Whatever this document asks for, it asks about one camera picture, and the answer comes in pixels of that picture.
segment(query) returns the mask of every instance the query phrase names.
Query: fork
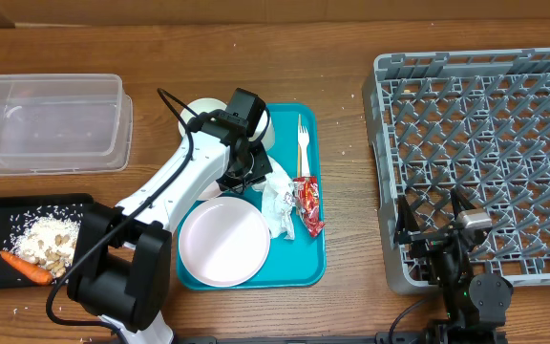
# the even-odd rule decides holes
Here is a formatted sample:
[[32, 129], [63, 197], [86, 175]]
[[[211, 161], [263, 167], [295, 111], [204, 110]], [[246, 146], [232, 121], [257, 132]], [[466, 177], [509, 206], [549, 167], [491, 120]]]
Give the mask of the fork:
[[309, 145], [309, 132], [305, 126], [301, 126], [298, 129], [298, 145], [301, 146], [301, 154], [303, 155], [303, 161], [301, 164], [301, 176], [309, 177], [311, 172], [309, 171], [309, 160], [307, 157], [307, 146]]

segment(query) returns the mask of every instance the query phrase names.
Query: wooden table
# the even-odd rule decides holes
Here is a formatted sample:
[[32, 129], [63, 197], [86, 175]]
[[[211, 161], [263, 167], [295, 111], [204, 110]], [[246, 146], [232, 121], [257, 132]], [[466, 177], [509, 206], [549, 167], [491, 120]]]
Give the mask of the wooden table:
[[[360, 96], [372, 61], [383, 53], [549, 46], [550, 20], [1, 30], [0, 74], [120, 75], [134, 101], [135, 133], [123, 172], [0, 178], [0, 196], [88, 192], [114, 205], [136, 191], [180, 143], [157, 87], [187, 101], [227, 100], [243, 87], [267, 102], [302, 102], [318, 118], [326, 274], [311, 288], [194, 292], [173, 271], [162, 312], [184, 336], [386, 331], [418, 297], [394, 294], [385, 279], [375, 162]], [[106, 334], [52, 324], [44, 313], [48, 292], [0, 290], [0, 343], [76, 343]], [[91, 318], [64, 295], [55, 308], [67, 318]], [[430, 308], [399, 328], [420, 330], [428, 316], [444, 316], [439, 302]], [[550, 343], [550, 288], [516, 289], [506, 330], [512, 343]]]

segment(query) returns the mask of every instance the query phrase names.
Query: white plastic wrapper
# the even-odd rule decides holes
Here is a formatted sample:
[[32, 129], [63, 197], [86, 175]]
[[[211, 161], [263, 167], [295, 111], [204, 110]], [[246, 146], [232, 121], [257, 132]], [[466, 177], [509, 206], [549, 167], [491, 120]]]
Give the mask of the white plastic wrapper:
[[266, 181], [252, 186], [255, 191], [263, 192], [263, 213], [271, 239], [287, 233], [285, 239], [294, 240], [294, 224], [290, 213], [294, 207], [294, 184], [281, 165], [268, 157], [273, 172], [267, 174]]

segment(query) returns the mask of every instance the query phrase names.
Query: clear plastic bin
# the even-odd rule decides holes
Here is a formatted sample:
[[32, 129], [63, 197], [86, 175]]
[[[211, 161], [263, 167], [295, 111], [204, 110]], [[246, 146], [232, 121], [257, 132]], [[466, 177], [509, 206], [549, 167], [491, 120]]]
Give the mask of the clear plastic bin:
[[132, 132], [117, 75], [0, 75], [0, 176], [122, 170]]

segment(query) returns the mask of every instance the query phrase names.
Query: white cup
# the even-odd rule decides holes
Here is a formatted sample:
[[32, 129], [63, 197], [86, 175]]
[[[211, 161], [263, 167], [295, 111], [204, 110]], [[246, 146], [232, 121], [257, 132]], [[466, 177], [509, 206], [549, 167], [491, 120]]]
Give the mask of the white cup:
[[[188, 104], [188, 107], [191, 108], [197, 114], [200, 114], [203, 112], [209, 113], [214, 110], [226, 110], [226, 103], [214, 98], [200, 98]], [[181, 115], [181, 118], [184, 121], [186, 121], [186, 123], [193, 116], [190, 113], [190, 111], [186, 109], [183, 109], [180, 115]], [[264, 111], [263, 115], [260, 117], [260, 121], [258, 122], [256, 131], [254, 132], [254, 136], [249, 138], [249, 141], [251, 142], [256, 140], [258, 136], [264, 131], [265, 127], [266, 127], [266, 111]], [[180, 135], [182, 136], [186, 135], [186, 133], [183, 130], [183, 127], [181, 126], [181, 123], [178, 123], [178, 128], [180, 129]], [[264, 133], [264, 137], [263, 137], [264, 150], [271, 149], [273, 147], [273, 144], [275, 144], [275, 130], [273, 129], [273, 118], [272, 118], [268, 123], [268, 127], [266, 128], [266, 133]]]

